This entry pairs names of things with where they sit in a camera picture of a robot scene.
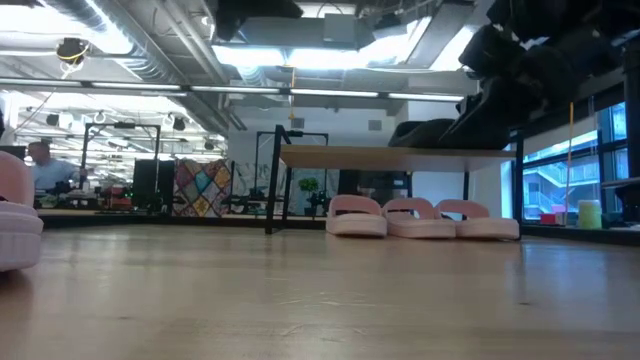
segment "pink shoe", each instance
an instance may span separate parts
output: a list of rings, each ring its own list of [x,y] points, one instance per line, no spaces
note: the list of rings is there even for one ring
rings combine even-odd
[[[456,221],[459,238],[508,239],[520,238],[520,226],[513,219],[490,218],[489,210],[473,201],[443,200],[436,207],[438,212],[462,214],[467,220]]]
[[[408,212],[392,210],[415,210],[419,218]],[[442,219],[431,203],[421,198],[396,199],[382,209],[387,219],[389,235],[410,239],[452,239],[456,237],[455,222]]]
[[[336,215],[338,211],[360,211],[358,214]],[[329,204],[327,232],[334,235],[361,235],[384,237],[387,220],[374,200],[363,196],[338,195]]]
[[[33,209],[34,185],[30,169],[18,158],[0,151],[0,271],[32,267],[40,259],[43,223]]]

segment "red object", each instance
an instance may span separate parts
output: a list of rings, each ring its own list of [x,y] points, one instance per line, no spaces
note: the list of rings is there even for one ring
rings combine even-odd
[[[540,215],[540,224],[556,225],[556,214],[542,214],[542,215]]]

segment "wooden table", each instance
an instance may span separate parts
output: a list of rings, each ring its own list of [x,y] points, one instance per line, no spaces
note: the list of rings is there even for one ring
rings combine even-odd
[[[287,166],[285,178],[284,211],[282,227],[286,225],[289,208],[289,192],[293,168],[304,169],[337,169],[364,171],[434,171],[464,173],[463,199],[469,199],[469,173],[478,171],[506,161],[516,160],[516,168],[522,167],[522,144],[518,151],[494,150],[449,150],[449,149],[414,149],[393,147],[352,147],[352,146],[317,146],[292,145],[282,125],[276,125],[273,158],[271,162],[271,179],[267,202],[267,221],[265,233],[274,232],[274,208],[278,167],[282,163]],[[522,206],[522,177],[516,179],[514,209]]]

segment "vent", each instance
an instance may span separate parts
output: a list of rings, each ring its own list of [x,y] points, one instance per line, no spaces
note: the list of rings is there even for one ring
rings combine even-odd
[[[382,120],[369,120],[369,131],[382,131]]]
[[[292,129],[304,129],[304,118],[293,118],[291,120]]]

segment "window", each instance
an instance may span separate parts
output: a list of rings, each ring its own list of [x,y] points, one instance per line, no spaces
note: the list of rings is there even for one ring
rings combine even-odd
[[[603,190],[600,183],[629,178],[625,104],[602,110],[597,118],[602,144],[595,130],[573,138],[571,169],[567,166],[568,140],[525,156],[525,220],[564,211],[567,196],[570,213],[578,211],[580,200],[600,200],[604,212],[621,211],[613,189]]]

